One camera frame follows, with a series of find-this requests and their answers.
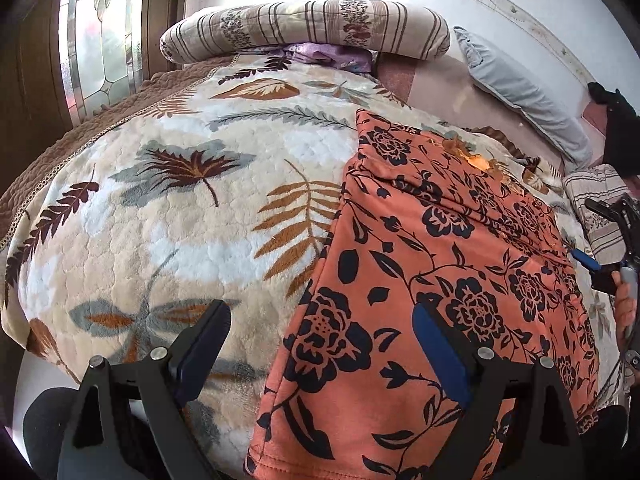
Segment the orange cloth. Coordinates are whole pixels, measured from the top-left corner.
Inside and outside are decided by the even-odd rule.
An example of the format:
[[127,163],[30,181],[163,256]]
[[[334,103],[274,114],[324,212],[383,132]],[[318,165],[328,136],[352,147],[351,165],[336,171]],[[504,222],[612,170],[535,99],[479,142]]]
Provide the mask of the orange cloth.
[[[552,211],[433,134],[365,110],[356,124],[360,147],[268,377],[247,472],[422,478],[463,412],[414,335],[416,303],[510,360],[552,357],[585,431],[598,356]],[[512,407],[503,402],[476,478],[491,475]]]

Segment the gray pillow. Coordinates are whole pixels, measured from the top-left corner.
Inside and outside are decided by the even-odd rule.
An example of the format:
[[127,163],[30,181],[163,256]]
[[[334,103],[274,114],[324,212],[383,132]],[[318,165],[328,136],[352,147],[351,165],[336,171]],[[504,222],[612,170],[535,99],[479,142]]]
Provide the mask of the gray pillow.
[[485,38],[462,27],[453,30],[475,85],[521,113],[562,153],[567,173],[586,168],[593,156],[589,139],[578,120],[553,101],[552,92]]

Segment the leaf-patterned blanket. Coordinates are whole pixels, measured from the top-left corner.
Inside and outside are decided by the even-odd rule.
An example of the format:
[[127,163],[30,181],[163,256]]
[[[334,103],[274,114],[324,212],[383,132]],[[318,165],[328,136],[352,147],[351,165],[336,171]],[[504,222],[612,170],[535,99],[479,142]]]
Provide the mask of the leaf-patterned blanket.
[[[358,108],[445,137],[506,186],[527,186],[556,212],[565,241],[590,251],[562,190],[497,141],[413,110],[362,76],[244,56],[49,175],[2,253],[3,328],[81,380],[92,355],[139,359],[224,299],[231,332],[187,420],[210,459],[241,477],[266,375],[358,145]],[[582,269],[578,285],[602,385],[617,358],[610,304],[594,298]]]

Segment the bed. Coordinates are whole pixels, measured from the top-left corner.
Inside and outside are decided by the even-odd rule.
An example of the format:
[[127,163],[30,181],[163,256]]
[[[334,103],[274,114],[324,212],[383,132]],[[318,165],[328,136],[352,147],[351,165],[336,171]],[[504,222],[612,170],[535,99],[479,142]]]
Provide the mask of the bed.
[[[2,328],[81,381],[92,355],[140,359],[224,299],[230,335],[186,420],[209,459],[242,478],[265,379],[358,145],[360,108],[491,161],[553,209],[568,247],[591,253],[555,174],[527,170],[499,140],[418,110],[372,78],[211,56],[66,134],[2,197]],[[618,357],[610,302],[575,269],[604,405],[619,386],[605,384]]]

